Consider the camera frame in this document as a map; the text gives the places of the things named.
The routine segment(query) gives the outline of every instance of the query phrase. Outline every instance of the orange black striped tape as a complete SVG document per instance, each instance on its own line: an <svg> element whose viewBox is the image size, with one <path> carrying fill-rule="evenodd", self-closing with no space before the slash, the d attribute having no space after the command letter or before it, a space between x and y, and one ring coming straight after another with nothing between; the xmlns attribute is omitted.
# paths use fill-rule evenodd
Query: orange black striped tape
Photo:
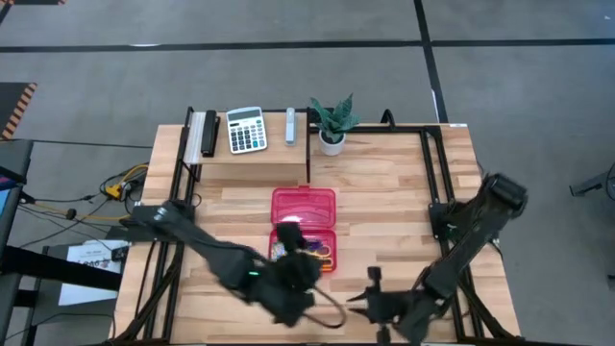
<svg viewBox="0 0 615 346"><path fill-rule="evenodd" d="M17 130L17 125L19 125L19 122L21 121L23 114L26 112L26 108L28 108L28 105L30 104L32 96L34 95L36 90L36 83L30 83L28 84L28 86L26 86L26 88L23 90L23 93L21 94L21 97L19 98L19 101L17 101L17 105L15 105L14 110L12 110L9 122L7 123L7 125L5 125L5 128L2 131L0 138L12 138L12 135L14 135L15 131Z"/></svg>

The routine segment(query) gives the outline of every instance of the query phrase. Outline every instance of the calculator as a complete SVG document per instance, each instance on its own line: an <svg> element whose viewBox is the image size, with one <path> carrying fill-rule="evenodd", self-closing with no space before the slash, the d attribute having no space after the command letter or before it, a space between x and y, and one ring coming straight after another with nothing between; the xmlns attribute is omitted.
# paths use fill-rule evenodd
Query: calculator
<svg viewBox="0 0 615 346"><path fill-rule="evenodd" d="M267 133L260 107L227 111L231 153L243 154L267 148Z"/></svg>

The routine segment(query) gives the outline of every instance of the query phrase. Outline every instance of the white object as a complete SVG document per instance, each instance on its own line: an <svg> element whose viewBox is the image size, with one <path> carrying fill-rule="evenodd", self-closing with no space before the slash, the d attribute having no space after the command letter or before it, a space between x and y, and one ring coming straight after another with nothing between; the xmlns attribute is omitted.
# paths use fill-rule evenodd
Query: white object
<svg viewBox="0 0 615 346"><path fill-rule="evenodd" d="M231 153L244 154L267 148L265 119L260 107L227 111Z"/></svg>
<svg viewBox="0 0 615 346"><path fill-rule="evenodd" d="M297 116L295 109L286 109L286 145L294 146L297 143Z"/></svg>
<svg viewBox="0 0 615 346"><path fill-rule="evenodd" d="M318 139L320 139L320 151L322 151L323 154L327 156L335 156L339 155L339 153L342 152L342 149L344 149L344 142L346 142L346 134L344 134L342 140L340 140L339 143L329 144L325 141L325 139L323 139L323 131L321 130L318 133Z"/></svg>
<svg viewBox="0 0 615 346"><path fill-rule="evenodd" d="M110 249L128 246L124 240L100 240ZM84 245L68 248L66 260L85 263L99 269L119 273L122 269L119 261L111 261L111 251L97 240L89 240ZM108 289L84 287L75 284L62 284L59 306L69 306L81 303L98 302L117 298L117 292Z"/></svg>
<svg viewBox="0 0 615 346"><path fill-rule="evenodd" d="M188 141L185 145L185 164L198 164L201 157L201 142L203 141L203 127L205 126L205 112L196 111L190 117L188 124Z"/></svg>

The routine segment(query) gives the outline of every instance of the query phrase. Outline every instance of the yellow cable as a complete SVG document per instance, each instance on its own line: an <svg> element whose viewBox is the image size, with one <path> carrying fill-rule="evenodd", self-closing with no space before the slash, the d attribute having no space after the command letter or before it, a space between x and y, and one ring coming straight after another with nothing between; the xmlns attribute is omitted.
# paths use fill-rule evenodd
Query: yellow cable
<svg viewBox="0 0 615 346"><path fill-rule="evenodd" d="M119 184L122 184L124 182L126 182L126 180L128 179L128 177L130 177L133 173L135 173L135 171L137 171L139 168L145 168L147 169L149 167L148 164L140 164L137 165L135 167L133 167L130 171L128 171L128 173L126 173L126 175L124 176L124 178L122 178L121 181L119 181Z"/></svg>
<svg viewBox="0 0 615 346"><path fill-rule="evenodd" d="M44 204L41 204L41 203L39 203L39 202L35 202L35 206L40 207L40 208L43 208L43 209L51 210L51 211L54 211L54 212L60 213L60 214L62 214L62 215L66 215L66 210L59 210L59 209L55 209L55 208L53 208L53 207L49 207L49 206L44 205Z"/></svg>
<svg viewBox="0 0 615 346"><path fill-rule="evenodd" d="M82 219L103 220L103 221L119 221L131 217L129 214L123 216L96 216L96 215L76 215Z"/></svg>
<svg viewBox="0 0 615 346"><path fill-rule="evenodd" d="M139 165L136 165L135 167L131 168L131 170L129 170L129 171L128 171L128 173L126 173L126 174L124 175L124 177L122 178L122 180L121 180L121 181L119 181L119 183L117 183L116 185L121 186L121 185L122 185L122 183L126 182L126 180L127 180L127 179L128 179L128 178L129 178L129 177L130 177L133 173L135 173L138 169L141 169L141 168L145 168L145 169L147 169L148 167L149 167L149 165L148 165L148 164L139 164ZM66 215L66 213L67 213L67 210L59 210L59 209L56 209L56 208L53 208L53 207L50 207L50 206L47 206L47 205L41 204L41 203L39 203L39 202L36 202L36 203L35 203L35 206L40 207L40 208L43 208L43 209L47 209L47 210L50 210L50 211L53 211L53 212L57 212L57 213L62 214L62 215ZM96 216L96 215L80 215L80 214L77 214L77 215L75 215L75 217L76 217L76 218L81 218L81 219L84 219L84 220L85 220L85 219L92 219L92 220L104 220L104 221L105 221L105 220L106 220L106 221L119 221L119 220L122 220L122 219L125 219L125 218L128 218L128 217L131 217L131 216L130 216L129 214L122 215L122 216Z"/></svg>

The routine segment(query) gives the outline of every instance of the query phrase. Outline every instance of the white pot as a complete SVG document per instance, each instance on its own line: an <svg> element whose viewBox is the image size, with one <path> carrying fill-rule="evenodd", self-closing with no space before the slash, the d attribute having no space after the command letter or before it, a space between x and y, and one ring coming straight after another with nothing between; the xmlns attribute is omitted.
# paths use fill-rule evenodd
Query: white pot
<svg viewBox="0 0 615 346"><path fill-rule="evenodd" d="M346 141L346 134L342 137L342 140L336 144L329 144L323 139L322 130L318 133L318 139L320 139L320 151L327 156L339 155L344 149L344 142Z"/></svg>

